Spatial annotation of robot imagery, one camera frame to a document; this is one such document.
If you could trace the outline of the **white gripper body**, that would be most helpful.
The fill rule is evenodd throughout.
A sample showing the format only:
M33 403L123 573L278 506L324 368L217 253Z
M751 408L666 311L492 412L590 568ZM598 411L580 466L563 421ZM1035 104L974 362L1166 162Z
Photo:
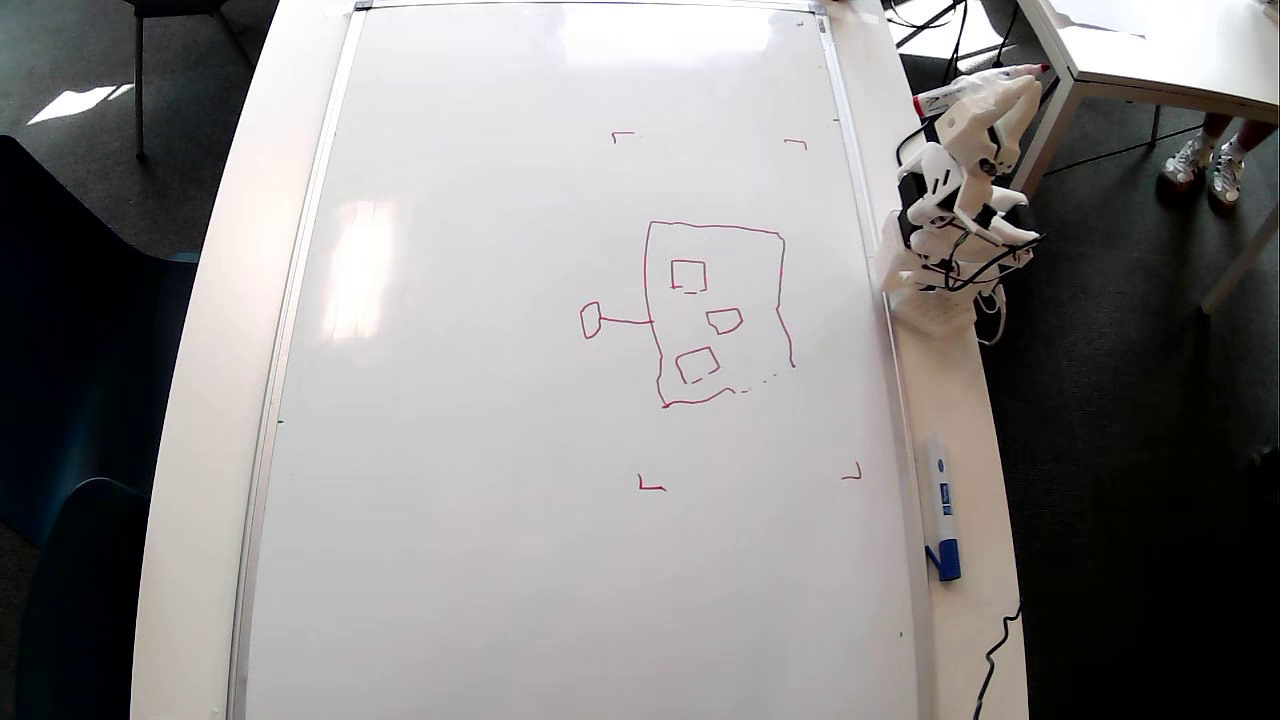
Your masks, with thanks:
M963 168L992 177L1010 173L1021 159L1021 138L1001 138L995 129L1000 115L996 100L963 99L936 123L940 142Z

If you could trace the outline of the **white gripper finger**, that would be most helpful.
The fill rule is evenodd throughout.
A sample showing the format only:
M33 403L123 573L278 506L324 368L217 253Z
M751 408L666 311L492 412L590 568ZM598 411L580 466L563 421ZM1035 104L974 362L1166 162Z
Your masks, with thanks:
M1021 77L1036 77L1036 70L980 70L970 76L963 76L952 82L955 90L952 104L970 96L977 96L987 90L1000 88Z
M1042 85L1034 76L1019 76L997 86L996 108L1000 110L995 129L1001 138L1020 138L1036 117L1042 97Z

